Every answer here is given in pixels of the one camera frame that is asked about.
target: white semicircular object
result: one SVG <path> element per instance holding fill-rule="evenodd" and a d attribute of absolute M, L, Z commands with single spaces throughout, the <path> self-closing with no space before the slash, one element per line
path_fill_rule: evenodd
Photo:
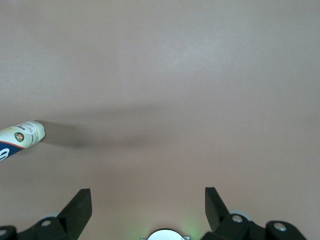
<path fill-rule="evenodd" d="M 184 238 L 176 231 L 162 229 L 152 233 L 147 240 L 184 240 Z"/>

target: plastic bottle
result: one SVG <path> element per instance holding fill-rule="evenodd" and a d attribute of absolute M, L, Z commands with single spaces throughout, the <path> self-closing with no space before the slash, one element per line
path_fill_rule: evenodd
<path fill-rule="evenodd" d="M 0 161 L 35 145 L 45 135 L 45 127 L 37 121 L 26 121 L 0 130 Z"/>

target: green circular emblem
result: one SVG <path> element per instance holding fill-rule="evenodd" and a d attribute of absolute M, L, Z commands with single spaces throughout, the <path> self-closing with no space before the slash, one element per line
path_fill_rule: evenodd
<path fill-rule="evenodd" d="M 14 134 L 14 137 L 19 143 L 21 143 L 25 139 L 25 136 L 21 132 L 16 132 Z"/>

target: silver bolt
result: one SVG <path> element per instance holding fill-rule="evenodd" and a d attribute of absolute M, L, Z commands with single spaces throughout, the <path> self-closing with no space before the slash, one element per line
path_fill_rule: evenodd
<path fill-rule="evenodd" d="M 280 222 L 275 222 L 275 223 L 273 224 L 273 226 L 274 226 L 277 230 L 279 230 L 279 231 L 281 231 L 281 232 L 284 232 L 284 231 L 287 230 L 286 227 L 285 227 L 285 225 L 283 225 L 283 224 L 280 223 Z"/>
<path fill-rule="evenodd" d="M 234 215 L 232 217 L 232 220 L 235 221 L 236 223 L 242 223 L 243 222 L 242 217 L 240 217 L 239 215 Z"/>
<path fill-rule="evenodd" d="M 0 230 L 0 236 L 5 235 L 6 233 L 7 233 L 7 230 L 5 230 L 5 229 Z"/>
<path fill-rule="evenodd" d="M 43 223 L 41 223 L 41 227 L 46 227 L 46 226 L 49 226 L 50 224 L 51 224 L 51 221 L 50 220 L 46 220 Z"/>

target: gray surface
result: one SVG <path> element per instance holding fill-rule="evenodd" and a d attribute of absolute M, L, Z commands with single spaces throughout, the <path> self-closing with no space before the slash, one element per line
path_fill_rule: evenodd
<path fill-rule="evenodd" d="M 0 2 L 0 128 L 48 122 L 0 162 L 0 225 L 91 188 L 80 239 L 209 230 L 230 209 L 320 223 L 319 1 Z"/>

